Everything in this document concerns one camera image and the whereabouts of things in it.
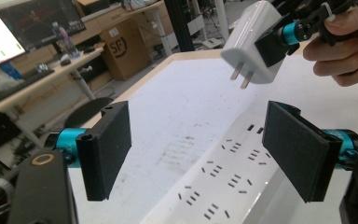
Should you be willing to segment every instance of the power strip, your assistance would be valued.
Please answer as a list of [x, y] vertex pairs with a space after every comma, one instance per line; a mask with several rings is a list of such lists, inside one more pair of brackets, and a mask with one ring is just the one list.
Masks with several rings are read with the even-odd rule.
[[256, 223], [284, 179], [261, 144], [263, 124], [239, 116], [142, 223]]

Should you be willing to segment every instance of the cable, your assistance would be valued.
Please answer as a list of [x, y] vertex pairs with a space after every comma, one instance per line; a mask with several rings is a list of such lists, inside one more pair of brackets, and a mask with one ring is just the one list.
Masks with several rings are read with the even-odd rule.
[[142, 29], [142, 30], [141, 30], [141, 33], [142, 33], [142, 38], [144, 39], [146, 48], [147, 48], [147, 49], [150, 49], [151, 47], [150, 47], [150, 45], [149, 45], [149, 43], [148, 43], [148, 41], [147, 41], [147, 38], [145, 37], [145, 29]]
[[13, 185], [9, 181], [5, 180], [4, 178], [0, 178], [0, 189], [2, 189], [5, 192], [7, 196], [7, 201], [10, 203], [14, 197]]
[[157, 36], [157, 37], [159, 37], [159, 38], [167, 37], [166, 35], [156, 35], [156, 34], [154, 34], [153, 32], [148, 31], [148, 30], [147, 30], [146, 28], [144, 28], [143, 26], [138, 26], [138, 27], [141, 28], [141, 29], [143, 29], [144, 31], [148, 32], [149, 34], [155, 35], [155, 36]]
[[109, 86], [105, 86], [105, 87], [99, 89], [97, 92], [97, 95], [99, 95], [98, 97], [110, 97], [112, 99], [115, 94], [116, 94], [115, 88], [109, 87]]
[[217, 28], [217, 25], [216, 25], [216, 23], [214, 22], [214, 20], [213, 20], [212, 17], [211, 17], [211, 21], [213, 22], [213, 25], [214, 25], [214, 27], [216, 28], [217, 33], [223, 38], [223, 41], [225, 42], [224, 44], [226, 44], [225, 38], [224, 38], [224, 37], [222, 36], [222, 34], [220, 33], [220, 29]]
[[142, 14], [146, 17], [146, 22], [150, 22], [150, 20], [149, 20], [149, 18], [147, 17], [147, 15], [146, 15], [144, 12], [142, 12]]

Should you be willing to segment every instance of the socket hole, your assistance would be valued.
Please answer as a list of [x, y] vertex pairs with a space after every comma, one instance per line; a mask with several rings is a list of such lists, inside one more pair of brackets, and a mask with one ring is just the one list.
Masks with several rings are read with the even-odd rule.
[[264, 128], [260, 128], [257, 133], [261, 134], [263, 132]]

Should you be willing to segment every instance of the hand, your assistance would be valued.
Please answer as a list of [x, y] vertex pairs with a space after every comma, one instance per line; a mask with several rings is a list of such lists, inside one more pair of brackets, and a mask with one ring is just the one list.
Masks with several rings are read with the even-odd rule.
[[304, 48], [304, 58], [316, 61], [313, 72], [317, 76], [331, 76], [340, 86], [358, 83], [358, 7], [324, 24], [333, 35], [351, 34], [352, 38], [330, 47], [318, 36]]

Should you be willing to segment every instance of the bottle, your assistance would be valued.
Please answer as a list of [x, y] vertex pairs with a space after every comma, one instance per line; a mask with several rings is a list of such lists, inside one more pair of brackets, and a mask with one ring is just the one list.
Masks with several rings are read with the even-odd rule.
[[80, 56], [79, 51], [77, 50], [75, 44], [72, 42], [71, 37], [66, 33], [65, 29], [63, 29], [56, 21], [53, 22], [53, 33], [56, 35], [58, 44], [66, 54], [68, 54], [69, 58], [75, 59]]

